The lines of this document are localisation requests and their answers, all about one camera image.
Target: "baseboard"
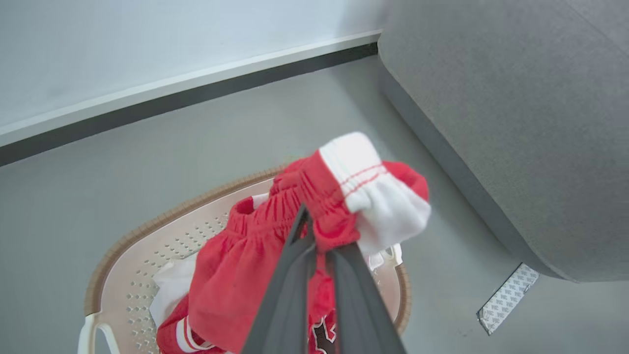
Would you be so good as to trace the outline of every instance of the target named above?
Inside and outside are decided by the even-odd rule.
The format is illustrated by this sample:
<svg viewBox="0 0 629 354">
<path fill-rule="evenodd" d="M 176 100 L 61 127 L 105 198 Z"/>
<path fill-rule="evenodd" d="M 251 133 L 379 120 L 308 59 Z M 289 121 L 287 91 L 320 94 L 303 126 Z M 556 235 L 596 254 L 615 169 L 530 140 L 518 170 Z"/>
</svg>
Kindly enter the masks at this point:
<svg viewBox="0 0 629 354">
<path fill-rule="evenodd" d="M 363 32 L 259 55 L 122 90 L 2 126 L 0 166 L 155 114 L 372 55 L 377 50 L 375 43 L 380 33 L 381 30 Z M 247 79 L 219 85 L 243 77 Z M 94 121 L 97 127 L 84 124 L 106 115 L 109 116 L 105 120 L 110 122 Z M 130 115 L 143 118 L 124 117 Z M 74 128 L 63 130 L 73 125 Z"/>
</svg>

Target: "gray sofa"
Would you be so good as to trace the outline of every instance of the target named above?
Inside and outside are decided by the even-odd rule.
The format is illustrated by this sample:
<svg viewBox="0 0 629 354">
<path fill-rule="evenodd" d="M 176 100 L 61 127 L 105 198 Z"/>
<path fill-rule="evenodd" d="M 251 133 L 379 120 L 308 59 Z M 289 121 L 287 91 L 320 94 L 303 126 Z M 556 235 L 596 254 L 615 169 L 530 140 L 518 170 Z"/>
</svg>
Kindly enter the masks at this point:
<svg viewBox="0 0 629 354">
<path fill-rule="evenodd" d="M 629 280 L 629 1 L 401 0 L 387 97 L 539 272 Z"/>
</svg>

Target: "plastic laundry basket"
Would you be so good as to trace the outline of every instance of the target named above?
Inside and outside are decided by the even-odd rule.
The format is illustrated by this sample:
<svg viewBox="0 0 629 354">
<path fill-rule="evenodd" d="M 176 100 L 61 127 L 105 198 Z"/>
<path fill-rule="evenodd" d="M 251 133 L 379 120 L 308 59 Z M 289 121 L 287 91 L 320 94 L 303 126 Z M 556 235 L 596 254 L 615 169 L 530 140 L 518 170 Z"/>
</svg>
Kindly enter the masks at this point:
<svg viewBox="0 0 629 354">
<path fill-rule="evenodd" d="M 232 205 L 251 195 L 268 192 L 273 177 L 281 171 L 282 168 L 271 169 L 211 190 L 120 239 L 92 274 L 78 353 L 94 353 L 99 328 L 112 354 L 158 354 L 157 328 L 148 312 L 158 290 L 153 274 L 169 260 L 198 251 L 225 227 Z M 374 279 L 401 333 L 411 312 L 411 287 L 399 246 L 383 255 L 385 265 L 374 271 Z"/>
</svg>

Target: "gray floor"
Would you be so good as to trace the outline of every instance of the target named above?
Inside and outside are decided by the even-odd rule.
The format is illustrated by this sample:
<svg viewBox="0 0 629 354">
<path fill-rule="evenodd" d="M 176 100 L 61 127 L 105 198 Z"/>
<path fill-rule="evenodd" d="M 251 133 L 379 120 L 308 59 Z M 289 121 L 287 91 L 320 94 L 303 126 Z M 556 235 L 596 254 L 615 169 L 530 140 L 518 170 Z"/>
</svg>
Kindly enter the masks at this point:
<svg viewBox="0 0 629 354">
<path fill-rule="evenodd" d="M 428 230 L 403 245 L 414 291 L 409 353 L 626 353 L 628 282 L 542 278 L 485 334 L 475 313 L 518 260 L 378 92 L 375 65 L 370 57 L 294 77 L 1 167 L 3 353 L 75 352 L 88 279 L 119 237 L 354 130 L 425 175 L 431 191 Z"/>
</svg>

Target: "clothes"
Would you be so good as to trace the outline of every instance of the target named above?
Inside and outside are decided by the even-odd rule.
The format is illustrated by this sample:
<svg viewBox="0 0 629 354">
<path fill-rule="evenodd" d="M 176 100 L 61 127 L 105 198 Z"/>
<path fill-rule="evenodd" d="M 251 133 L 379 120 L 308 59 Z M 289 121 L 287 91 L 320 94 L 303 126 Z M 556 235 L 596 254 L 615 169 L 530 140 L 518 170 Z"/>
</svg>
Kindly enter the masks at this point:
<svg viewBox="0 0 629 354">
<path fill-rule="evenodd" d="M 232 208 L 225 230 L 200 250 L 189 294 L 159 327 L 160 350 L 242 349 L 302 203 L 313 218 L 318 250 L 318 269 L 308 284 L 308 328 L 325 319 L 333 331 L 335 298 L 325 253 L 357 242 L 364 254 L 376 254 L 414 236 L 430 216 L 427 200 L 424 178 L 405 164 L 382 162 L 365 135 L 327 143 L 278 175 L 266 201 L 249 197 Z"/>
</svg>

